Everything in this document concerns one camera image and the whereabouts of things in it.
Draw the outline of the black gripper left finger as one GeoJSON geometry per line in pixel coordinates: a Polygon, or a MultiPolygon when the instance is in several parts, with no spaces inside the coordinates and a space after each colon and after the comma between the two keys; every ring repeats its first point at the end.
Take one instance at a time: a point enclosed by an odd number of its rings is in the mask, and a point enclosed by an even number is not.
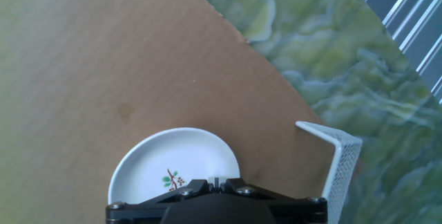
{"type": "Polygon", "coordinates": [[[215,178],[208,179],[193,179],[188,188],[191,188],[194,192],[213,192],[215,189],[215,178]]]}

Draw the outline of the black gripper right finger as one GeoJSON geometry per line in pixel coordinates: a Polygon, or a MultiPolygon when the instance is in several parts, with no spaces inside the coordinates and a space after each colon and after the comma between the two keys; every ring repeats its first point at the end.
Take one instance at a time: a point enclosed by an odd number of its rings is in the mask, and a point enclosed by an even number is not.
{"type": "Polygon", "coordinates": [[[248,192],[249,186],[242,178],[220,178],[217,192],[248,192]]]}

